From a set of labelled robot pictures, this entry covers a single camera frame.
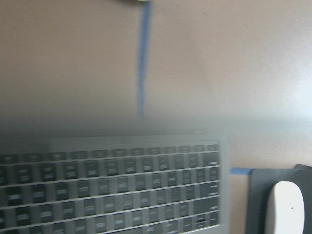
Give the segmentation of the grey laptop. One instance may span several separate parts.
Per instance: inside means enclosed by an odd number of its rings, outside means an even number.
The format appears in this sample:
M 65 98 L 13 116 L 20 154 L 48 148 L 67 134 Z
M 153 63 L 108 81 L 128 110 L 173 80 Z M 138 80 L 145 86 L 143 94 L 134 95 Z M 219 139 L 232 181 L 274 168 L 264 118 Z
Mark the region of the grey laptop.
M 3 234 L 228 234 L 219 120 L 0 136 Z

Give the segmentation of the black pad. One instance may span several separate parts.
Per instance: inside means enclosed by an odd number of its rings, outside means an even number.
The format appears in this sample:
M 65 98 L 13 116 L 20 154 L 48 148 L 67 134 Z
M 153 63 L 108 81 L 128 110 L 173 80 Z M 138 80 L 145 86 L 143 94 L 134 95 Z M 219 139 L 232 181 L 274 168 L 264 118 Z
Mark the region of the black pad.
M 295 183 L 301 190 L 305 208 L 305 234 L 312 232 L 312 171 L 304 169 L 254 169 L 246 219 L 247 234 L 263 234 L 267 201 L 272 187 L 280 181 Z

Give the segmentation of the white computer mouse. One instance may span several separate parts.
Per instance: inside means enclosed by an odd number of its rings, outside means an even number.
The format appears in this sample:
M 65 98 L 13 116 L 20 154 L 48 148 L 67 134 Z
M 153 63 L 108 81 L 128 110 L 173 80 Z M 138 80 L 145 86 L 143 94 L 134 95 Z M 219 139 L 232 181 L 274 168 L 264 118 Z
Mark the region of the white computer mouse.
M 264 233 L 302 234 L 304 223 L 304 199 L 300 188 L 290 181 L 276 183 L 268 198 Z

